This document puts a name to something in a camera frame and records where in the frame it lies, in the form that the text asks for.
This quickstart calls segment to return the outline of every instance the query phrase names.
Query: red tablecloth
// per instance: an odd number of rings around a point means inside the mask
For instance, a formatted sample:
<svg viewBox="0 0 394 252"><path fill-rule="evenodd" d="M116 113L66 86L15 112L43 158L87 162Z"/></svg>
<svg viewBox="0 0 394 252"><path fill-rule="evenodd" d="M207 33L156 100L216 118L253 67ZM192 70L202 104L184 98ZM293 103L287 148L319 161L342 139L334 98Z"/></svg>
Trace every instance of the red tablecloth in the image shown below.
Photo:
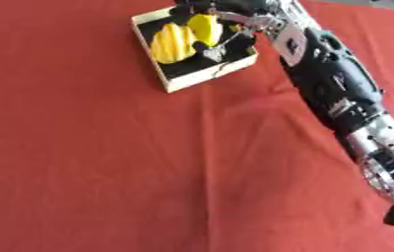
<svg viewBox="0 0 394 252"><path fill-rule="evenodd" d="M162 1L0 0L0 252L393 252L368 188L262 39L164 94L130 17ZM385 88L394 11L305 3Z"/></svg>

